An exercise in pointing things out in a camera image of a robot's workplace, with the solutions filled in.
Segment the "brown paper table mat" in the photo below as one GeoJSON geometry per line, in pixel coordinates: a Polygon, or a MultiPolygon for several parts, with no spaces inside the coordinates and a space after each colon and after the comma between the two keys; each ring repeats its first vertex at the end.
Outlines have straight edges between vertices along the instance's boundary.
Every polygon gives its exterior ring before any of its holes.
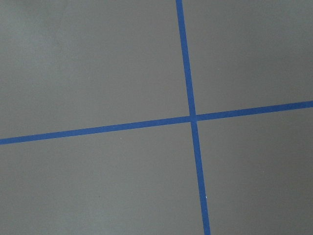
{"type": "Polygon", "coordinates": [[[310,0],[3,0],[3,235],[310,235],[310,0]]]}

